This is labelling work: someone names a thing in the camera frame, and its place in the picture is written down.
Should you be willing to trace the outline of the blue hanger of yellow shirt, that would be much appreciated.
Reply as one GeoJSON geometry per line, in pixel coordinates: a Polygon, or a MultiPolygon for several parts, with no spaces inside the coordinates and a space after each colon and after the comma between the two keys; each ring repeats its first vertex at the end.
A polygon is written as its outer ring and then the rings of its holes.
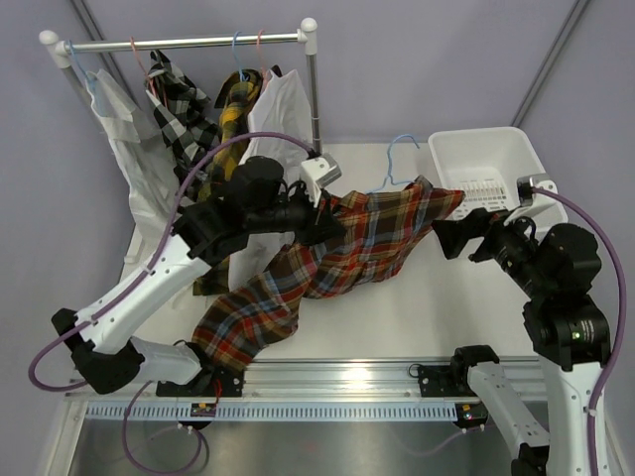
{"type": "Polygon", "coordinates": [[[237,31],[234,33],[233,37],[232,37],[232,41],[231,41],[231,51],[232,51],[232,55],[235,61],[235,65],[236,65],[236,70],[238,72],[238,77],[239,77],[239,81],[240,82],[247,82],[249,79],[249,75],[245,72],[243,65],[242,65],[242,61],[240,58],[240,55],[237,51],[237,45],[238,45],[238,40],[240,39],[240,36],[242,35],[241,31],[237,31]]]}

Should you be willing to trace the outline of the light blue wire hanger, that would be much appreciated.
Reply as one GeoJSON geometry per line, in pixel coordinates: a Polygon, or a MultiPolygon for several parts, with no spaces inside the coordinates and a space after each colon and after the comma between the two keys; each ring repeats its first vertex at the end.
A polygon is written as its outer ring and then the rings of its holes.
{"type": "Polygon", "coordinates": [[[394,139],[392,139],[386,149],[387,168],[386,168],[385,176],[383,177],[381,185],[370,189],[369,193],[380,192],[384,190],[388,184],[390,184],[391,186],[397,186],[397,185],[405,185],[410,183],[409,180],[396,180],[393,175],[394,160],[393,160],[392,150],[394,146],[402,140],[409,140],[418,150],[421,149],[419,142],[412,134],[401,134],[395,137],[394,139]]]}

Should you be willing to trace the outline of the red brown plaid shirt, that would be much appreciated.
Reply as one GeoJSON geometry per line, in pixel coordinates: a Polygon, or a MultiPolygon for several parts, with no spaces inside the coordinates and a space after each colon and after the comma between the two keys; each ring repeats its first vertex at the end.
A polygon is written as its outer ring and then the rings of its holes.
{"type": "Polygon", "coordinates": [[[215,366],[240,372],[263,349],[292,336],[303,298],[334,298],[395,277],[432,230],[463,202],[460,190],[419,176],[404,189],[352,191],[332,201],[342,237],[314,246],[284,246],[265,270],[218,297],[191,341],[215,366]]]}

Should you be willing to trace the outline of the yellow black plaid shirt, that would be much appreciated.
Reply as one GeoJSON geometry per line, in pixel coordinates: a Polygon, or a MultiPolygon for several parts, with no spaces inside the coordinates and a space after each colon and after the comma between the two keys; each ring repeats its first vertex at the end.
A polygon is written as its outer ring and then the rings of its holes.
{"type": "MultiPolygon", "coordinates": [[[[246,68],[232,73],[223,83],[214,107],[220,109],[218,138],[221,144],[248,132],[247,116],[251,112],[263,87],[263,75],[256,69],[246,68]]],[[[211,198],[214,187],[229,181],[247,149],[247,140],[234,143],[218,153],[207,167],[208,180],[201,186],[197,202],[211,198]]],[[[194,296],[213,296],[228,292],[229,259],[198,278],[192,287],[194,296]]]]}

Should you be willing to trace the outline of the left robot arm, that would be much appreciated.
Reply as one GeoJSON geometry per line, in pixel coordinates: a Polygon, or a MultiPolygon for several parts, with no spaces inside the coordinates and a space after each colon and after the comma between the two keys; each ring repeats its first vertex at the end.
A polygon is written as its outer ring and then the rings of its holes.
{"type": "Polygon", "coordinates": [[[252,157],[208,200],[186,207],[151,258],[108,294],[79,311],[59,310],[52,323],[87,385],[99,395],[148,381],[168,396],[206,393],[219,371],[197,345],[149,342],[135,331],[252,235],[292,232],[306,245],[342,235],[325,190],[340,176],[323,155],[303,161],[299,180],[287,184],[281,164],[252,157]]]}

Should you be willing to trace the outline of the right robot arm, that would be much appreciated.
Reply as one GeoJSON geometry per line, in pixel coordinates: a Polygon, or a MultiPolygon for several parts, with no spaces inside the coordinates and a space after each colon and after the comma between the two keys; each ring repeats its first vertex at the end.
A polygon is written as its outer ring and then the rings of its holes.
{"type": "Polygon", "coordinates": [[[601,269],[592,233],[573,224],[553,226],[542,238],[528,215],[472,210],[433,229],[447,259],[472,239],[468,257],[492,260],[527,296],[524,328],[539,358],[549,424],[542,426],[512,388],[488,345],[460,347],[448,379],[459,393],[484,404],[504,438],[514,475],[608,475],[603,396],[596,386],[611,355],[609,324],[589,295],[601,269]]]}

